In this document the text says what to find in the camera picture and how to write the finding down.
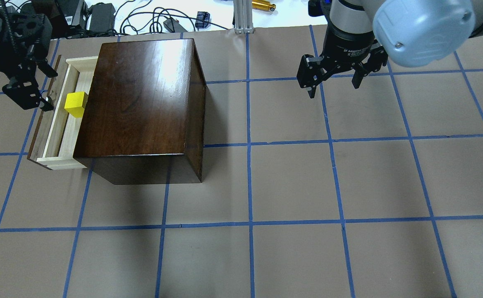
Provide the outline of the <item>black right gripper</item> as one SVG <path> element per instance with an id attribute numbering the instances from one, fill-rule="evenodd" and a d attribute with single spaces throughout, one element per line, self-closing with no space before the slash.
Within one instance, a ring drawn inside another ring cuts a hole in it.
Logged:
<path id="1" fill-rule="evenodd" d="M 317 86 L 323 81 L 353 68 L 351 82 L 358 89 L 368 74 L 377 73 L 387 66 L 389 56 L 380 43 L 372 46 L 374 40 L 372 30 L 353 34 L 340 30 L 336 25 L 328 25 L 322 56 L 305 54 L 301 57 L 296 74 L 300 88 L 305 89 L 309 98 L 313 99 Z"/>

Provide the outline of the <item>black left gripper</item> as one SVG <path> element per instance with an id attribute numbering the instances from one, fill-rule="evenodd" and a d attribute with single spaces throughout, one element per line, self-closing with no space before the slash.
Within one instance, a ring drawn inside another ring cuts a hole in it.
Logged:
<path id="1" fill-rule="evenodd" d="M 10 79 L 2 92 L 24 110 L 54 110 L 35 79 L 16 77 L 34 75 L 36 67 L 46 77 L 58 76 L 47 60 L 52 31 L 45 14 L 0 11 L 0 72 Z"/>

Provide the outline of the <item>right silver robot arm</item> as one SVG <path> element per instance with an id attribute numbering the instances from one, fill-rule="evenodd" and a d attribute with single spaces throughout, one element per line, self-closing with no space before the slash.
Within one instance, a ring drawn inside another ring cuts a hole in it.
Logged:
<path id="1" fill-rule="evenodd" d="M 353 71 L 356 89 L 389 59 L 406 68 L 443 59 L 483 36 L 483 0 L 310 0 L 327 28 L 318 56 L 302 56 L 299 86 L 313 98 L 331 76 Z"/>

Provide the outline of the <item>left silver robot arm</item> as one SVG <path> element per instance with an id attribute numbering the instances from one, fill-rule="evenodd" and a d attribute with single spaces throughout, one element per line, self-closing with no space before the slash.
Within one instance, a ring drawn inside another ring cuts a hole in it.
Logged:
<path id="1" fill-rule="evenodd" d="M 2 91 L 22 109 L 51 111 L 51 99 L 43 97 L 36 71 L 54 78 L 57 72 L 47 60 L 52 26 L 44 14 L 9 12 L 0 1 L 0 73 L 8 83 Z"/>

